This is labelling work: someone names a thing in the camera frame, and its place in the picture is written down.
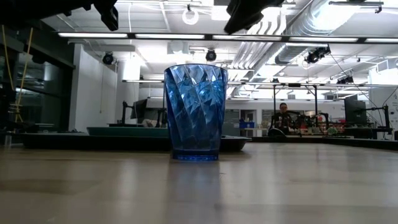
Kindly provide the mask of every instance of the man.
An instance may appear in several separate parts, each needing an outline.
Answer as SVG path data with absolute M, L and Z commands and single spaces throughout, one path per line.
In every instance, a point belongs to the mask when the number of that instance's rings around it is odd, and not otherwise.
M 281 103 L 279 109 L 280 112 L 276 113 L 274 116 L 274 126 L 283 133 L 290 134 L 289 127 L 292 125 L 292 118 L 287 112 L 287 104 Z

